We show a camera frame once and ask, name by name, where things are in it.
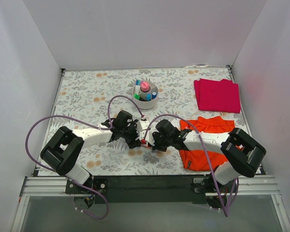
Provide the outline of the black highlighter green cap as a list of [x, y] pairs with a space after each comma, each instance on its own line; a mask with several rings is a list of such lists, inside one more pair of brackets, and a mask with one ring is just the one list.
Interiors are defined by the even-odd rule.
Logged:
[[137, 99], [139, 101], [142, 101], [142, 102], [145, 102], [145, 100], [142, 97], [140, 97], [140, 95], [134, 94], [133, 96], [134, 96], [135, 99]]

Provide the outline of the black highlighter blue cap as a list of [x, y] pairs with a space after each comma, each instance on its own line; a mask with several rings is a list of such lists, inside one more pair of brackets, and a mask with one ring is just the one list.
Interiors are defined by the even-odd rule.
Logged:
[[151, 100], [151, 94], [147, 94], [146, 101], [150, 101], [150, 100]]

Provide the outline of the white round desk organizer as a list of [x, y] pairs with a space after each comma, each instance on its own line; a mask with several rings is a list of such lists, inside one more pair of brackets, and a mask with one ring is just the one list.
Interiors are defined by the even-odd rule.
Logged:
[[135, 94], [134, 91], [135, 91], [135, 86], [136, 85], [133, 86], [132, 91], [131, 91], [131, 93], [132, 93], [132, 100], [136, 103], [136, 105], [140, 109], [151, 109], [151, 108], [153, 108], [157, 104], [158, 99], [159, 99], [159, 90], [158, 90], [158, 87], [154, 83], [152, 83], [152, 82], [148, 82], [148, 83], [150, 84], [150, 87], [151, 87], [151, 90], [150, 90], [150, 92], [148, 94], [152, 94], [152, 92], [157, 92], [157, 97], [155, 99], [153, 99], [153, 100], [151, 99], [150, 101], [146, 101], [147, 94], [144, 94], [144, 93], [141, 93], [141, 92], [140, 92], [139, 95], [145, 101], [139, 101], [139, 100], [135, 99], [133, 95]]

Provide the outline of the white marker teal cap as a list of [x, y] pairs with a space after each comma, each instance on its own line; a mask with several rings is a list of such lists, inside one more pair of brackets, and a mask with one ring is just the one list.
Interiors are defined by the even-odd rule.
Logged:
[[140, 94], [140, 88], [141, 88], [140, 85], [136, 85], [136, 86], [135, 86], [135, 91], [134, 91], [134, 93], [137, 94], [137, 95]]

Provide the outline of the blue capped small jar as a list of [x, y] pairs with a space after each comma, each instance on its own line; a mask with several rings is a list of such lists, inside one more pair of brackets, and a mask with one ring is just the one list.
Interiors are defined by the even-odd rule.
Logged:
[[152, 92], [152, 94], [151, 94], [151, 99], [153, 100], [153, 99], [155, 99], [157, 97], [157, 92]]

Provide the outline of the pink capped glue bottle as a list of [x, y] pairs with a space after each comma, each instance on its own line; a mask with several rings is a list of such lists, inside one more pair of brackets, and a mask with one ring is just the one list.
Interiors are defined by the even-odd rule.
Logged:
[[150, 84], [148, 82], [142, 82], [140, 85], [140, 92], [148, 94], [151, 90]]

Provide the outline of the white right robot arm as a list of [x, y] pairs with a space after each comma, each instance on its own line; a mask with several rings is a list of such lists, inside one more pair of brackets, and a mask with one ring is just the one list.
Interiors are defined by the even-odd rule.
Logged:
[[214, 192], [238, 178], [255, 176], [266, 149], [232, 120], [221, 117], [180, 121], [180, 128], [163, 119], [152, 134], [154, 150], [179, 150], [183, 167], [191, 171], [211, 171], [207, 184]]

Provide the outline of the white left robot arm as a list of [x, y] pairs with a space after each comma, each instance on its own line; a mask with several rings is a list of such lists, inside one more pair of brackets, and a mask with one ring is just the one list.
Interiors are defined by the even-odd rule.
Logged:
[[130, 149], [140, 147], [140, 123], [140, 120], [134, 120], [130, 113], [122, 110], [116, 118], [95, 128], [71, 130], [62, 126], [42, 149], [40, 157], [58, 175], [74, 180], [82, 193], [89, 193], [93, 189], [93, 181], [91, 174], [77, 161], [81, 150], [120, 138], [125, 140]]

